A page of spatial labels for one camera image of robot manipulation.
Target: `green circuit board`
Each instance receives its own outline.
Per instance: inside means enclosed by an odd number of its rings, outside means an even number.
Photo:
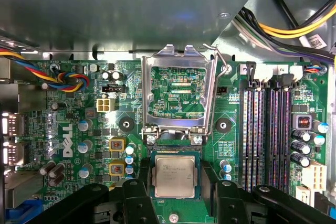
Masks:
[[[38,170],[49,160],[66,165],[65,179],[56,187],[48,186],[48,177],[44,177],[44,187],[38,193],[44,200],[44,209],[62,200],[83,185],[89,183],[101,183],[113,187],[118,181],[126,178],[125,174],[120,177],[110,176],[109,164],[113,161],[124,160],[125,152],[111,152],[109,139],[112,137],[125,137],[126,143],[134,143],[137,148],[136,167],[139,167],[142,158],[147,157],[146,146],[141,139],[142,129],[142,86],[141,86],[141,61],[117,61],[114,70],[122,72],[125,79],[120,82],[127,88],[126,93],[110,94],[115,98],[115,111],[108,113],[96,112],[96,100],[102,97],[101,89],[107,82],[102,78],[102,72],[109,69],[106,61],[35,61],[42,71],[50,72],[52,63],[60,65],[63,71],[75,71],[80,66],[85,69],[85,74],[90,79],[90,86],[83,92],[64,93],[59,91],[47,92],[47,109],[44,111],[30,112],[28,114],[29,134],[20,137],[20,142],[32,144],[31,156],[34,160],[19,169]],[[97,72],[90,72],[90,65],[99,66]],[[239,62],[228,62],[232,71],[220,78],[218,86],[226,87],[225,93],[216,95],[216,107],[214,113],[213,134],[209,136],[207,144],[202,147],[200,158],[209,161],[215,172],[221,171],[220,162],[228,161],[232,166],[231,177],[238,182],[239,145],[240,145],[240,91],[241,81],[246,80],[246,75],[240,72]],[[281,63],[289,66],[296,63]],[[222,65],[217,66],[217,73]],[[195,119],[203,114],[203,107],[199,104],[199,98],[204,91],[205,70],[190,69],[152,69],[152,92],[154,102],[149,112],[155,116],[180,119]],[[292,112],[300,114],[313,114],[320,121],[326,120],[327,104],[327,74],[306,74],[301,80],[301,85],[293,90],[292,104],[305,105],[303,111]],[[53,111],[54,103],[65,103],[66,109]],[[78,129],[78,123],[88,118],[90,112],[92,127],[82,132]],[[134,120],[134,129],[124,132],[119,127],[119,121],[128,116]],[[216,122],[220,118],[231,121],[231,130],[223,134],[216,130]],[[72,157],[63,156],[64,134],[72,127]],[[78,144],[84,140],[93,143],[91,151],[82,154],[77,151]],[[190,144],[187,140],[165,140],[158,144],[184,145]],[[325,163],[325,145],[321,152],[314,151],[310,158]],[[87,178],[78,176],[79,170],[84,164],[91,164],[92,173]],[[301,168],[291,163],[290,165],[290,194],[294,195],[295,185],[300,185]],[[201,199],[153,199],[155,210],[160,223],[169,223],[171,212],[179,213],[179,223],[214,223],[214,218],[208,215],[206,207]]]

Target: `screw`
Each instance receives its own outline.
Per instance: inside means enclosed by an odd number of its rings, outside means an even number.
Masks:
[[[178,219],[179,217],[178,217],[178,215],[177,214],[171,214],[171,215],[169,215],[169,221],[171,222],[171,223],[177,223],[178,222]]]
[[[147,144],[153,145],[156,142],[156,138],[153,135],[148,135],[147,136]]]
[[[223,182],[222,182],[222,185],[223,185],[223,186],[230,186],[231,183],[230,183],[229,181],[223,181]]]
[[[230,18],[231,14],[230,13],[220,13],[218,14],[218,18]]]
[[[194,144],[202,144],[203,142],[202,136],[194,136],[193,140],[194,140]]]
[[[263,192],[265,192],[265,193],[268,193],[270,190],[269,190],[269,188],[267,188],[266,186],[260,186],[259,187],[259,190],[260,191],[263,191]]]

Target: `capacitor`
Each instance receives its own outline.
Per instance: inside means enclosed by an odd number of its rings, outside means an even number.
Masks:
[[[48,185],[51,187],[57,186],[59,183],[62,182],[64,178],[65,178],[64,173],[60,173],[56,178],[49,180]]]
[[[83,142],[78,144],[77,150],[80,153],[89,152],[92,149],[92,142],[90,140],[84,140]]]
[[[90,164],[84,164],[79,170],[78,175],[81,178],[87,178],[93,171],[93,166]]]
[[[56,91],[57,90],[57,89],[49,86],[47,83],[42,83],[41,89],[45,90],[45,91],[47,91],[47,90],[49,90],[49,91]]]
[[[293,151],[296,151],[303,155],[308,155],[311,152],[311,148],[308,144],[304,144],[299,141],[292,142],[290,147]]]
[[[50,178],[56,178],[60,175],[65,169],[65,165],[63,163],[58,163],[49,173]]]
[[[312,139],[315,145],[321,146],[325,143],[325,138],[322,135],[316,133],[310,133],[310,139]]]
[[[122,72],[114,71],[112,73],[112,79],[114,81],[122,81],[124,79],[124,74]]]
[[[128,165],[128,166],[126,166],[126,168],[125,168],[125,172],[126,172],[127,174],[132,174],[132,173],[134,173],[134,167],[133,167],[133,165]]]
[[[223,169],[224,172],[230,173],[232,170],[232,166],[229,164],[228,161],[222,160],[219,164],[219,166]]]
[[[136,150],[136,144],[134,143],[129,143],[125,149],[125,152],[128,155],[131,155],[132,153],[134,153],[134,151]]]
[[[67,104],[65,102],[54,102],[51,105],[51,109],[54,110],[54,111],[66,110],[67,109]]]
[[[224,179],[224,180],[231,180],[231,179],[232,179],[231,175],[228,174],[228,173],[226,173],[226,172],[223,171],[223,170],[220,170],[220,172],[219,172],[219,176],[220,176],[222,179]]]
[[[84,132],[84,131],[91,129],[92,125],[93,125],[93,122],[91,119],[84,119],[84,120],[79,121],[78,129]]]
[[[131,155],[127,155],[127,157],[125,158],[125,162],[128,165],[133,164],[134,160],[136,159],[136,154],[132,153]]]
[[[56,166],[56,163],[54,161],[49,161],[47,164],[41,167],[40,174],[41,175],[48,174],[48,172],[50,172],[55,166]]]
[[[112,76],[111,76],[110,72],[104,72],[104,73],[102,73],[101,77],[103,78],[103,80],[107,80],[107,81],[112,80]]]
[[[132,179],[135,178],[135,173],[127,174],[126,179]]]
[[[293,152],[290,155],[290,160],[300,166],[302,166],[303,168],[306,168],[310,165],[310,160],[306,157],[303,156],[297,152]]]
[[[291,137],[294,138],[295,140],[299,140],[305,143],[309,142],[310,140],[310,135],[308,132],[299,130],[292,131]]]
[[[328,123],[321,123],[320,121],[313,121],[312,128],[315,132],[325,134],[329,130]]]

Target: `chip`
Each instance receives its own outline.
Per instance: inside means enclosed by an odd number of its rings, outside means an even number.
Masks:
[[[118,129],[111,129],[111,136],[118,136]]]
[[[92,133],[94,136],[101,136],[101,130],[93,130]]]
[[[104,158],[111,158],[111,152],[104,152]]]
[[[95,152],[94,154],[95,154],[94,155],[95,159],[102,159],[103,158],[103,152]]]
[[[195,156],[155,156],[155,196],[159,198],[195,197]]]
[[[95,176],[95,181],[96,182],[103,182],[103,175],[96,175]]]
[[[104,181],[105,182],[110,182],[111,181],[111,175],[105,174],[104,175]]]
[[[112,158],[119,158],[119,152],[112,152]]]
[[[307,112],[308,106],[307,105],[300,105],[300,112]]]
[[[119,177],[118,176],[112,176],[112,182],[118,182]]]
[[[102,130],[102,135],[103,136],[109,136],[110,135],[110,129],[103,129]]]
[[[85,109],[85,118],[89,118],[89,119],[97,118],[96,108],[86,108]]]
[[[73,119],[74,117],[73,117],[72,113],[67,113],[66,118],[67,119]]]
[[[300,112],[300,105],[292,105],[292,112]]]
[[[85,67],[84,66],[75,66],[75,72],[78,74],[84,74],[85,73]]]
[[[75,98],[75,93],[74,92],[67,92],[65,96],[66,96],[66,98],[72,99],[72,98]]]

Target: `power connector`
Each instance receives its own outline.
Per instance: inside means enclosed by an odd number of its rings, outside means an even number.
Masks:
[[[310,166],[302,169],[301,183],[311,191],[325,191],[327,187],[327,166],[311,161]]]

